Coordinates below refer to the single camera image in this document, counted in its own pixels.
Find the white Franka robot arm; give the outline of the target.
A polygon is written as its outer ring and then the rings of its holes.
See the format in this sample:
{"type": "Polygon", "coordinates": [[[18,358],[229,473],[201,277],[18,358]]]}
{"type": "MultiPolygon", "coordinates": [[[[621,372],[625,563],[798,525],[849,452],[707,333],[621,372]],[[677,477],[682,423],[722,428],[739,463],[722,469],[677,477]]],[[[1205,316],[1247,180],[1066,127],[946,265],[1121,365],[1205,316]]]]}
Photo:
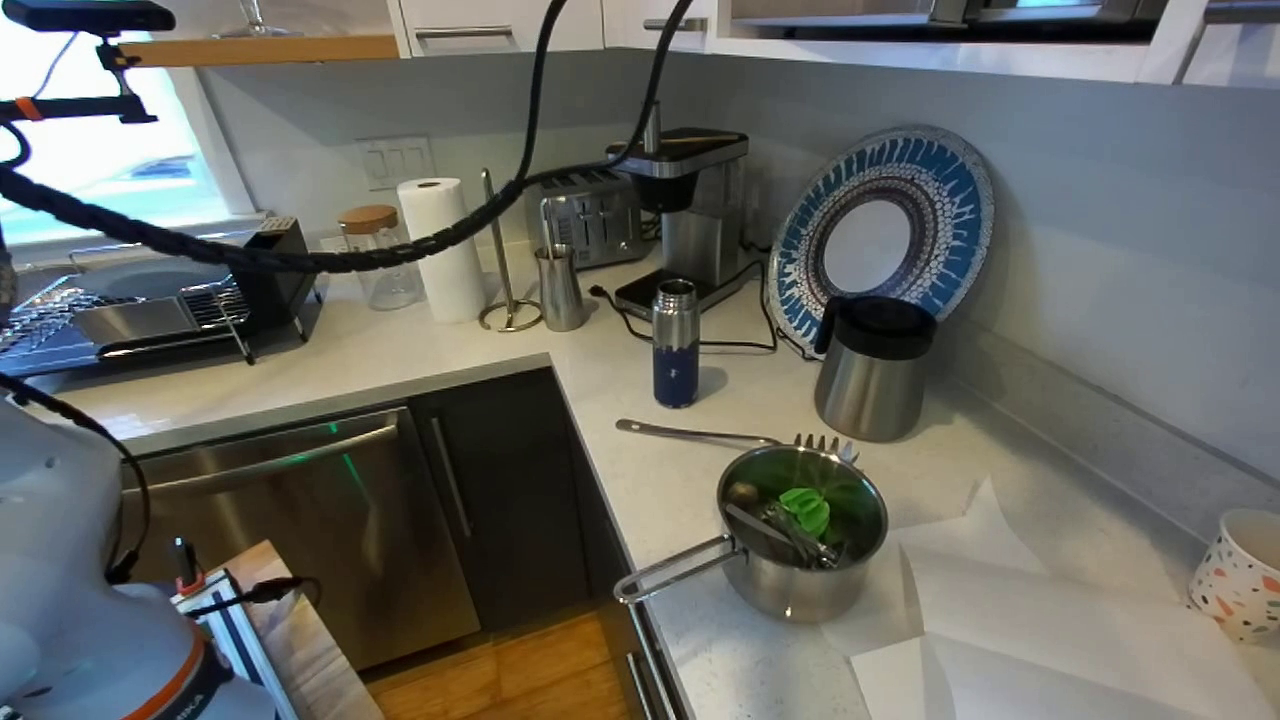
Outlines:
{"type": "Polygon", "coordinates": [[[110,584],[118,450],[0,403],[0,706],[20,720],[282,720],[164,591],[110,584]]]}

